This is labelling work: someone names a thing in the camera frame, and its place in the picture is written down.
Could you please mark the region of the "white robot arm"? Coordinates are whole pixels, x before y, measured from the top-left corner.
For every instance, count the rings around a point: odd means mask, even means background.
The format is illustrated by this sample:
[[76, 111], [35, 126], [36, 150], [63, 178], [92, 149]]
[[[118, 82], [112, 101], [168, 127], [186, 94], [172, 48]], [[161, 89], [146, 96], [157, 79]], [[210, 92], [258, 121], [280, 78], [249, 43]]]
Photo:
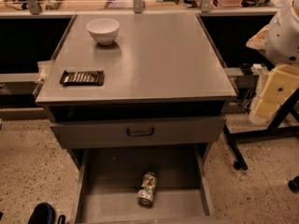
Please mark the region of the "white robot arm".
[[275, 66], [259, 75], [250, 105], [249, 120], [265, 124], [299, 88], [299, 0], [287, 0], [246, 46]]

